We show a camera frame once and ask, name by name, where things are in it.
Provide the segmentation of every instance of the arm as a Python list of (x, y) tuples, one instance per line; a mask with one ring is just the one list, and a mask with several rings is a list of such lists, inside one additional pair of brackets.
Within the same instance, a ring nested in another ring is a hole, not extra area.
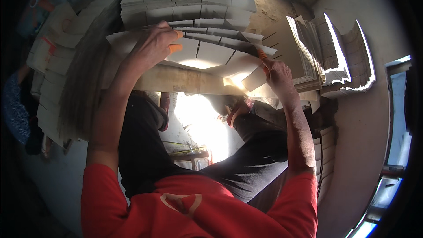
[(121, 62), (94, 116), (87, 150), (87, 167), (91, 164), (103, 164), (117, 174), (119, 138), (131, 91), (145, 71), (166, 58), (172, 50), (182, 49), (181, 45), (171, 44), (180, 36), (178, 31), (162, 21), (151, 29), (148, 36), (140, 39)]
[(267, 82), (280, 99), (288, 128), (288, 178), (303, 172), (315, 175), (313, 138), (302, 111), (299, 94), (292, 82), (291, 70), (283, 61), (263, 59)]

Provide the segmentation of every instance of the orange fan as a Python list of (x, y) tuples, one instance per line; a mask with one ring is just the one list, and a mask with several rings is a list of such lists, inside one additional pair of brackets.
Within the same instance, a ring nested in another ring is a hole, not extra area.
[(48, 12), (52, 12), (54, 10), (54, 5), (50, 3), (48, 0), (30, 0), (28, 6), (25, 8), (25, 11), (22, 15), (20, 22), (23, 22), (24, 19), (28, 16), (32, 9), (32, 25), (34, 28), (37, 27), (37, 6), (47, 10)]

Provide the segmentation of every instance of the black pants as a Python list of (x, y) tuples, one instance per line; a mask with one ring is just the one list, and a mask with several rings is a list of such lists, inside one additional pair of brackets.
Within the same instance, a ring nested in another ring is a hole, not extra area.
[(130, 96), (119, 141), (119, 171), (128, 198), (152, 192), (161, 178), (197, 173), (248, 202), (288, 167), (286, 132), (255, 114), (235, 119), (234, 128), (245, 144), (233, 156), (200, 171), (171, 161), (158, 132), (166, 122), (166, 113), (149, 99)]

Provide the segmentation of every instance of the hand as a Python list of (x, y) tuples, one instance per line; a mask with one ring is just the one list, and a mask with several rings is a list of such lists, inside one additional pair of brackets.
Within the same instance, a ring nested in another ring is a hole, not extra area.
[(266, 73), (267, 83), (281, 100), (298, 94), (293, 86), (291, 70), (283, 61), (266, 57), (262, 62), (265, 65), (263, 70)]
[(166, 21), (161, 21), (140, 38), (127, 56), (126, 62), (131, 70), (141, 75), (172, 52), (182, 50), (181, 44), (171, 44), (182, 36), (183, 32), (173, 30)]

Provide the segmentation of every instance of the person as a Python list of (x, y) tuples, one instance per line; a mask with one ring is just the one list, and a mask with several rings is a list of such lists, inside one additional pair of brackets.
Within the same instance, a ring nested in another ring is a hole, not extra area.
[[(81, 194), (84, 236), (315, 237), (313, 140), (283, 62), (263, 60), (287, 132), (240, 103), (230, 123), (245, 144), (233, 156), (200, 171), (173, 164), (158, 133), (168, 122), (166, 103), (158, 107), (131, 91), (143, 72), (178, 49), (178, 37), (166, 22), (155, 25), (122, 61), (95, 114)], [(246, 203), (287, 166), (288, 180), (267, 214)]]
[(47, 158), (50, 147), (43, 147), (44, 133), (38, 127), (37, 119), (38, 101), (30, 94), (31, 88), (27, 78), (30, 71), (31, 68), (25, 64), (5, 82), (2, 113), (6, 126), (15, 139), (25, 145), (26, 153), (38, 155), (42, 152)]

